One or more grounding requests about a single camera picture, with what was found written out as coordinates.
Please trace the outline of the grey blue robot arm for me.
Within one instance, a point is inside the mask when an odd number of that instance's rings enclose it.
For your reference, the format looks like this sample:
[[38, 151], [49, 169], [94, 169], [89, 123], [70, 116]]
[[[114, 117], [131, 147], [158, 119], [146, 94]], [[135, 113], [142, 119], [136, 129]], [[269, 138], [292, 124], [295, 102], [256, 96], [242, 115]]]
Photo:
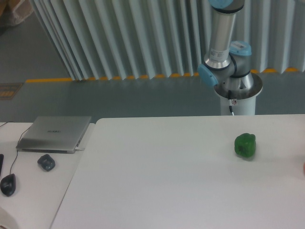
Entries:
[[251, 46], [241, 42], [236, 50], [232, 35], [236, 14], [244, 7], [243, 0], [210, 0], [213, 9], [212, 35], [208, 52], [198, 73], [208, 86], [215, 86], [227, 78], [242, 78], [250, 73]]

